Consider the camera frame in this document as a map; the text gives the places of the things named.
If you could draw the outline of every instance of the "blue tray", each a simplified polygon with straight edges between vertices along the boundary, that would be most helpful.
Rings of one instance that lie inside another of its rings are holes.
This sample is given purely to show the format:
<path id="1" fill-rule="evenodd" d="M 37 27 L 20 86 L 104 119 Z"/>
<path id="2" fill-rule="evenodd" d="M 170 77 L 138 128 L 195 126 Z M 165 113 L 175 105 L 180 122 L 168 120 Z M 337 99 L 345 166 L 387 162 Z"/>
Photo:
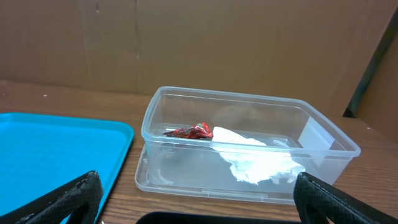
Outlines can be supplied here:
<path id="1" fill-rule="evenodd" d="M 91 170 L 103 185 L 100 212 L 133 137 L 121 122 L 0 114 L 0 216 Z"/>

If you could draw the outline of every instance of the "white napkin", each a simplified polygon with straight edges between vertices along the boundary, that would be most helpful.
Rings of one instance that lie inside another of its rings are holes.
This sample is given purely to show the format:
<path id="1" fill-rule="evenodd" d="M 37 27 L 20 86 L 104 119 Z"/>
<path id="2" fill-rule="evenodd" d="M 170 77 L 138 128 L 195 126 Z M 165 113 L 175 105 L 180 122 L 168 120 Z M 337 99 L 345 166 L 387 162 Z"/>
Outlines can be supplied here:
<path id="1" fill-rule="evenodd" d="M 240 134 L 225 128 L 215 127 L 212 141 L 252 144 L 266 146 L 255 139 L 247 139 Z M 279 184 L 279 179 L 287 178 L 288 183 L 296 180 L 299 172 L 305 171 L 304 166 L 294 162 L 288 152 L 249 151 L 246 149 L 230 149 L 213 147 L 220 152 L 220 156 L 231 163 L 231 172 L 238 181 L 258 184 L 262 180 L 271 179 Z"/>

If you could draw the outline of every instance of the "red wrapper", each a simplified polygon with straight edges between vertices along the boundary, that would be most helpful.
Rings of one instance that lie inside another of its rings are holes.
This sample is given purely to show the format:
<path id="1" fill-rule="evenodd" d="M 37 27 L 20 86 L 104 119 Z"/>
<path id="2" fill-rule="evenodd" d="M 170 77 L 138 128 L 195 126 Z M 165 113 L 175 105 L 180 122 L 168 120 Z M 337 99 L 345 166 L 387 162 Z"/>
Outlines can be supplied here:
<path id="1" fill-rule="evenodd" d="M 163 134 L 169 137 L 189 138 L 189 139 L 201 139 L 201 138 L 213 137 L 213 133 L 211 133 L 209 126 L 205 122 L 194 125 L 191 128 L 180 128 Z"/>

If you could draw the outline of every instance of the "wooden table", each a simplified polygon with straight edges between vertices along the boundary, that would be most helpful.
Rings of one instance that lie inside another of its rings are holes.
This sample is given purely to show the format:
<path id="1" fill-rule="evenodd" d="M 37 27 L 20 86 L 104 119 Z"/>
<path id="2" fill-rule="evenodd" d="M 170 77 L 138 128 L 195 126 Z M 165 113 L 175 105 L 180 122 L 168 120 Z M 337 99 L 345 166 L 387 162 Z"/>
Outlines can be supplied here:
<path id="1" fill-rule="evenodd" d="M 141 125 L 150 99 L 150 96 L 142 95 L 0 81 L 0 112 L 110 119 L 123 121 L 134 128 L 136 135 L 132 149 L 100 219 L 105 224 L 135 223 L 153 211 L 299 220 L 291 205 L 182 197 L 139 190 L 134 175 L 144 146 Z M 358 119 L 330 119 L 362 149 L 361 155 L 350 162 L 335 187 L 398 217 L 398 146 Z"/>

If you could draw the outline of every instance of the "clear plastic bin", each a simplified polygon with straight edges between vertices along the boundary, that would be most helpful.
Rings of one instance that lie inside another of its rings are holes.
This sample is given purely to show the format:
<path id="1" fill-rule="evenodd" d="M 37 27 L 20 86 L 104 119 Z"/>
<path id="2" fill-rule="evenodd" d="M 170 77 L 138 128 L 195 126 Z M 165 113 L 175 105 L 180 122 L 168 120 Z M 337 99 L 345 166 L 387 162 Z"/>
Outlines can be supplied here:
<path id="1" fill-rule="evenodd" d="M 162 134 L 200 122 L 267 146 Z M 345 133 L 304 101 L 189 88 L 159 88 L 146 111 L 141 134 L 146 142 L 136 173 L 141 190 L 253 202 L 293 204 L 295 181 L 238 181 L 231 163 L 215 147 L 237 154 L 288 152 L 306 172 L 329 184 L 361 153 Z"/>

